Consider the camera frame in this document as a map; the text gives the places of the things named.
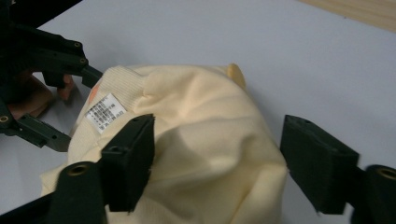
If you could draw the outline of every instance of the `mounting hole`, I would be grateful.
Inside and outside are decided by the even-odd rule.
[[[388,179],[396,180],[396,171],[394,170],[388,168],[378,168],[376,171]]]
[[[120,148],[119,147],[111,147],[111,148],[109,148],[108,149],[109,151],[120,151]]]
[[[333,152],[335,152],[335,153],[342,153],[342,151],[339,150],[339,149],[336,148],[336,147],[332,147],[331,151],[333,151]]]
[[[68,175],[76,176],[82,175],[88,170],[88,165],[77,165],[67,172]]]
[[[0,117],[0,122],[4,123],[8,121],[8,117],[7,116],[2,116]]]

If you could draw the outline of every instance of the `yellow cloth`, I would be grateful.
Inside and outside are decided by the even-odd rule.
[[[67,164],[98,161],[128,120],[154,114],[148,185],[131,214],[107,213],[109,223],[280,223],[286,164],[244,88],[236,64],[109,68],[80,112]],[[84,115],[109,93],[127,113],[99,134]],[[43,194],[67,164],[41,176]]]

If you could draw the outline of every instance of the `white label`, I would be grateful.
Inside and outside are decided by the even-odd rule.
[[[99,133],[102,133],[105,128],[110,125],[113,120],[123,115],[126,112],[120,102],[113,96],[107,95],[96,105],[94,105],[86,114],[85,117],[91,121],[93,126]]]

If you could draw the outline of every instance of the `table surface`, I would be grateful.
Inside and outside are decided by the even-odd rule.
[[[40,29],[82,42],[91,66],[237,63],[279,143],[286,114],[315,122],[361,154],[360,167],[396,159],[396,34],[291,0],[84,0]],[[42,120],[68,133],[89,89]],[[39,175],[66,155],[0,136],[0,213],[39,197]],[[283,223],[318,216],[289,178]]]

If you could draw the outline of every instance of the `black plastic part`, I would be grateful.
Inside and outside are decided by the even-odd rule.
[[[110,211],[134,211],[154,159],[154,117],[130,120],[102,150],[100,160]]]
[[[396,170],[372,165],[366,173],[366,203],[374,224],[396,223]]]
[[[0,97],[5,103],[20,102],[27,95],[26,89],[21,88],[21,85],[13,78],[2,80],[0,83],[7,83],[7,85],[0,84]]]
[[[13,24],[10,26],[10,29],[17,38],[28,44],[28,47],[51,49],[53,51],[84,57],[81,43],[75,40],[68,40],[61,35],[52,34],[22,24]]]
[[[44,224],[50,210],[52,193],[27,203],[0,216],[0,223]]]
[[[67,151],[71,140],[69,135],[59,132],[47,123],[29,114],[25,114],[18,119],[17,123],[20,127],[17,136],[38,147],[47,146],[55,151]]]
[[[9,20],[9,7],[12,0],[0,0],[0,20]]]
[[[96,163],[82,161],[61,171],[47,223],[107,223],[99,168]]]
[[[79,2],[81,0],[16,0],[9,8],[9,17],[16,23],[39,27]]]
[[[64,74],[56,72],[42,72],[47,86],[64,88]]]
[[[95,68],[87,65],[81,71],[81,83],[89,88],[92,88],[102,77],[103,73]]]
[[[315,209],[343,214],[359,154],[309,120],[285,117],[280,150]]]

